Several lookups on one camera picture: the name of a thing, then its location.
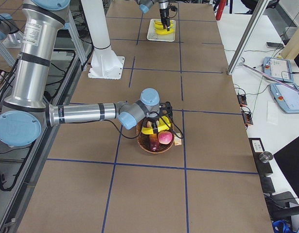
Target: wicker basket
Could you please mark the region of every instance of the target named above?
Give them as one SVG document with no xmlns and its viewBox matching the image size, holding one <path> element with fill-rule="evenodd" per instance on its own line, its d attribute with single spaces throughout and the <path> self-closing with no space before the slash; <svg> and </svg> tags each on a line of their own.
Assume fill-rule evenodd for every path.
<svg viewBox="0 0 299 233">
<path fill-rule="evenodd" d="M 147 119 L 144 120 L 144 122 L 140 121 L 137 125 L 136 125 L 136 135 L 139 134 L 139 132 L 141 131 L 143 125 L 147 125 Z M 142 132 L 140 133 L 140 135 L 137 137 L 138 140 L 138 144 L 139 146 L 146 152 L 152 153 L 152 154 L 160 154 L 163 152 L 166 152 L 169 148 L 171 148 L 171 146 L 174 143 L 174 134 L 172 134 L 172 141 L 165 145 L 165 144 L 160 144 L 159 149 L 157 151 L 151 151 L 150 150 L 150 144 L 149 144 L 149 137 L 147 134 L 143 134 Z"/>
</svg>

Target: office chair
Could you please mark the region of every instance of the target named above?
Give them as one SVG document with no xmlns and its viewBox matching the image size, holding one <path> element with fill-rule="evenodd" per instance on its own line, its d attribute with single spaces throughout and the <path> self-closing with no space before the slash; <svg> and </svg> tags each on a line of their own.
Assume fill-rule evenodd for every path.
<svg viewBox="0 0 299 233">
<path fill-rule="evenodd" d="M 277 4 L 280 0 L 271 0 L 266 8 L 276 8 Z M 246 6 L 246 8 L 250 9 L 247 14 L 253 14 L 253 11 L 257 5 L 258 0 L 241 0 L 241 2 Z"/>
</svg>

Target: white desk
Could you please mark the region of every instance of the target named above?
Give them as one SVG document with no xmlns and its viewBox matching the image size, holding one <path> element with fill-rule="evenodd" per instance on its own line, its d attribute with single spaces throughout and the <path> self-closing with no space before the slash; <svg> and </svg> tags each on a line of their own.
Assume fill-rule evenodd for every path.
<svg viewBox="0 0 299 233">
<path fill-rule="evenodd" d="M 222 37 L 223 45 L 226 50 L 236 50 L 239 41 L 250 20 L 249 15 L 229 15 L 223 14 L 218 22 L 219 31 Z M 272 50 L 266 47 L 266 41 L 281 42 L 281 39 L 267 16 L 262 16 L 252 37 L 250 38 L 245 50 Z M 246 64 L 252 67 L 261 65 L 266 56 L 273 56 L 277 51 L 260 52 L 246 51 L 243 57 Z M 230 63 L 233 51 L 225 51 L 228 62 Z M 292 70 L 299 71 L 294 61 L 291 61 Z M 232 75 L 234 84 L 239 85 L 246 93 L 259 93 L 272 81 L 263 78 L 260 91 L 259 84 L 261 76 L 245 68 L 237 67 Z M 294 82 L 299 85 L 299 74 L 294 75 Z M 256 95 L 247 95 L 248 107 L 253 111 Z M 277 124 L 267 122 L 268 103 L 274 103 L 269 89 L 259 94 L 256 100 L 253 114 L 253 126 L 247 129 L 248 137 L 259 137 L 262 139 L 265 150 L 273 154 L 286 146 L 299 136 L 299 114 L 285 114 L 280 108 L 277 111 Z M 295 195 L 290 184 L 283 176 L 275 160 L 270 162 L 274 174 L 271 176 L 276 193 L 290 191 Z"/>
</svg>

